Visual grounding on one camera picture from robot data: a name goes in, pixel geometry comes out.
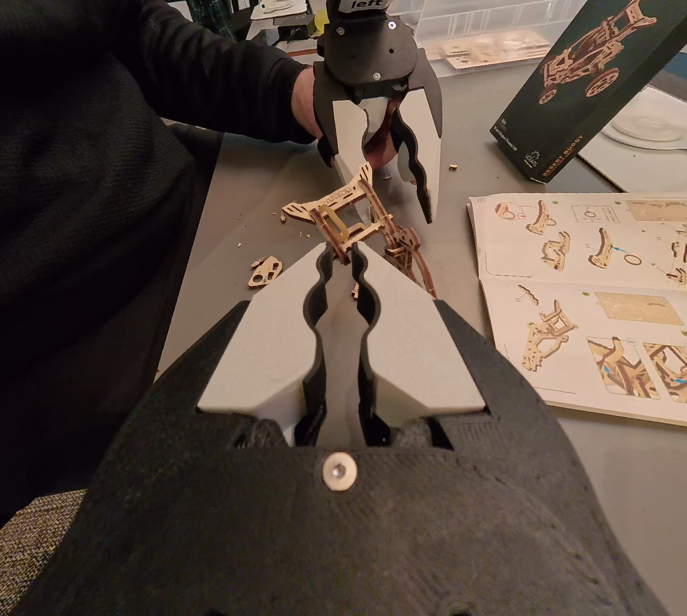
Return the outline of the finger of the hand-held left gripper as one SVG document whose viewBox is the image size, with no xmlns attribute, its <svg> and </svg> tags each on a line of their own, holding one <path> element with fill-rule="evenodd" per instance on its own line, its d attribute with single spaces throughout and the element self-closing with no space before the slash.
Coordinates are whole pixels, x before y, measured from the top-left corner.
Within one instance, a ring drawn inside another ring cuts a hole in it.
<svg viewBox="0 0 687 616">
<path fill-rule="evenodd" d="M 367 163 L 364 141 L 370 122 L 366 110 L 348 99 L 333 101 L 332 109 L 337 141 L 335 168 L 343 184 L 348 185 Z"/>
<path fill-rule="evenodd" d="M 442 94 L 437 83 L 410 83 L 391 117 L 391 138 L 398 150 L 401 178 L 416 182 L 418 201 L 428 224 L 438 208 L 442 137 Z"/>
</svg>

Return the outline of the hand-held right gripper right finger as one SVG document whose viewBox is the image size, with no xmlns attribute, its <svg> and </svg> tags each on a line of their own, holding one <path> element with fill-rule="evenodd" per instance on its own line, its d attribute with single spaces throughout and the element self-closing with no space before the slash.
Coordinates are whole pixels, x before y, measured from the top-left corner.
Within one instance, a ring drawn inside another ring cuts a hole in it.
<svg viewBox="0 0 687 616">
<path fill-rule="evenodd" d="M 359 419 L 368 446 L 407 422 L 479 413 L 485 402 L 434 298 L 365 243 L 351 251 L 357 310 L 368 323 L 359 359 Z"/>
</svg>

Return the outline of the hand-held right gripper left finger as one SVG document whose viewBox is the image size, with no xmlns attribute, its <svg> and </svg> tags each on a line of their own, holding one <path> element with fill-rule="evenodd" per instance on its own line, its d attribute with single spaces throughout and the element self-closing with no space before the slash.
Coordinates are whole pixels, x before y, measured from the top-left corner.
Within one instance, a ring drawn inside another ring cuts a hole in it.
<svg viewBox="0 0 687 616">
<path fill-rule="evenodd" d="M 326 417 L 326 367 L 316 328 L 328 303 L 329 246 L 321 243 L 245 310 L 198 407 L 278 423 L 291 445 L 316 444 Z"/>
</svg>

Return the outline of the wooden model frame assembly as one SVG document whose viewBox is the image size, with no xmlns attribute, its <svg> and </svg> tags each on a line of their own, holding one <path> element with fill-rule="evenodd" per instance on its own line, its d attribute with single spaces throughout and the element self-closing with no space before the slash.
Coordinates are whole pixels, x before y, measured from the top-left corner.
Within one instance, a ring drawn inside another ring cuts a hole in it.
<svg viewBox="0 0 687 616">
<path fill-rule="evenodd" d="M 344 224 L 339 212 L 362 200 L 367 203 L 370 223 Z M 396 224 L 393 215 L 385 209 L 373 189 L 369 163 L 364 163 L 358 174 L 337 191 L 306 203 L 291 202 L 282 207 L 282 212 L 294 219 L 314 223 L 345 266 L 351 262 L 349 254 L 355 243 L 364 242 L 374 234 L 382 234 L 384 258 L 411 281 L 424 287 L 431 297 L 438 298 L 432 274 L 420 252 L 418 234 L 412 227 Z"/>
</svg>

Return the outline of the person's left forearm black sleeve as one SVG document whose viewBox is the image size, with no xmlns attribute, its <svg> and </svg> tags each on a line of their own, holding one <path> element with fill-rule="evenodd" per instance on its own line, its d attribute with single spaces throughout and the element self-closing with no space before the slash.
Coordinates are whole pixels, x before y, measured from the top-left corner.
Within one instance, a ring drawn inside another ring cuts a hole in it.
<svg viewBox="0 0 687 616">
<path fill-rule="evenodd" d="M 122 58 L 156 113 L 268 142 L 311 144 L 291 96 L 305 66 L 278 48 L 233 42 L 162 0 L 131 0 Z"/>
</svg>

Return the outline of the laser-cut wooden parts sheet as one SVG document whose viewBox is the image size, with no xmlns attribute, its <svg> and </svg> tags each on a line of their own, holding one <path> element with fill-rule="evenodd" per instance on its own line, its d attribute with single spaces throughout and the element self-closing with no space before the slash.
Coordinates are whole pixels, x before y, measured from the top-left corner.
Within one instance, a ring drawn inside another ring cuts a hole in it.
<svg viewBox="0 0 687 616">
<path fill-rule="evenodd" d="M 519 29 L 447 39 L 427 45 L 428 58 L 448 62 L 456 71 L 540 59 L 552 44 L 541 34 Z"/>
</svg>

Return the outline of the dark green model kit box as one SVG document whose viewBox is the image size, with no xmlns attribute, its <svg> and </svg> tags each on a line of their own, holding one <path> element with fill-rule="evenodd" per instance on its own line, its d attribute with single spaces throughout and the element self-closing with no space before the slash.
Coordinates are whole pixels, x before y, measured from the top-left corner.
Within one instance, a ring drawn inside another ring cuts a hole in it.
<svg viewBox="0 0 687 616">
<path fill-rule="evenodd" d="M 546 184 L 686 45 L 686 0 L 588 0 L 491 133 Z"/>
</svg>

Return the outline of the person's left hand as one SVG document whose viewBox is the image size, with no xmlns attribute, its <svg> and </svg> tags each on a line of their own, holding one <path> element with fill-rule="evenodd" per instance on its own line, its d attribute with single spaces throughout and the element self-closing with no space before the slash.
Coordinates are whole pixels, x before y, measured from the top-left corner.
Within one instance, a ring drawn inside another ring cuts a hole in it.
<svg viewBox="0 0 687 616">
<path fill-rule="evenodd" d="M 316 122 L 313 106 L 314 71 L 305 67 L 296 79 L 291 96 L 291 109 L 295 120 L 316 139 L 323 134 Z M 400 98 L 371 98 L 372 119 L 365 139 L 365 155 L 374 170 L 387 165 L 397 155 L 391 138 L 391 120 Z"/>
</svg>

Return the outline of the flat wooden part with holes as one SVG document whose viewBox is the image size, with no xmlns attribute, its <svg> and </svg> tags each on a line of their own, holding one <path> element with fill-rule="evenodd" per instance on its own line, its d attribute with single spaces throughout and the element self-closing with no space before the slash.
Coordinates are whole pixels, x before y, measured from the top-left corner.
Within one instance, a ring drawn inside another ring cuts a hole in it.
<svg viewBox="0 0 687 616">
<path fill-rule="evenodd" d="M 269 285 L 282 272 L 282 262 L 274 256 L 261 257 L 252 264 L 252 274 L 248 281 L 250 288 Z"/>
</svg>

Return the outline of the illustrated instruction booklet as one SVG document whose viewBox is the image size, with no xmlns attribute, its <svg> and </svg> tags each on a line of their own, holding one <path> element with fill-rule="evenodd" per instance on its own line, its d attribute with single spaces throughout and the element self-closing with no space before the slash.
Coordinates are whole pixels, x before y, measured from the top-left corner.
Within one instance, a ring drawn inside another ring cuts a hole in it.
<svg viewBox="0 0 687 616">
<path fill-rule="evenodd" d="M 686 425 L 686 195 L 470 198 L 494 341 L 553 406 Z"/>
</svg>

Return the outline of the white flat board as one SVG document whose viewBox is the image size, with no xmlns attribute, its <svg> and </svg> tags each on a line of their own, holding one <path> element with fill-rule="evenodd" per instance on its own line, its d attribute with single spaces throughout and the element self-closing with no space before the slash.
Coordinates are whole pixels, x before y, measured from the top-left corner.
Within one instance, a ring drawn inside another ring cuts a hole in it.
<svg viewBox="0 0 687 616">
<path fill-rule="evenodd" d="M 601 130 L 580 157 L 621 191 L 686 194 L 686 147 L 640 148 L 609 138 Z"/>
</svg>

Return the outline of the white round plate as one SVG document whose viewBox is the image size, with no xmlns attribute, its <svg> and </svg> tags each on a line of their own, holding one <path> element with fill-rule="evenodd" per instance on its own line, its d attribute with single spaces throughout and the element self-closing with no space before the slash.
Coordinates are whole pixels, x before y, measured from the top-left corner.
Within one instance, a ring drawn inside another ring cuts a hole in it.
<svg viewBox="0 0 687 616">
<path fill-rule="evenodd" d="M 647 86 L 602 132 L 626 145 L 648 149 L 686 147 L 686 102 Z"/>
</svg>

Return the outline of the person's black sweater torso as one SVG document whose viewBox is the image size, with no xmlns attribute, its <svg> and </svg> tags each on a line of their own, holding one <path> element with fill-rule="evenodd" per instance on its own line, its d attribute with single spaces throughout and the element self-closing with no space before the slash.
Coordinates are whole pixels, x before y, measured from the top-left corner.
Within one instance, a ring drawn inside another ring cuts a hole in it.
<svg viewBox="0 0 687 616">
<path fill-rule="evenodd" d="M 218 158 L 122 58 L 130 2 L 1 0 L 2 522 L 85 485 L 152 384 Z"/>
</svg>

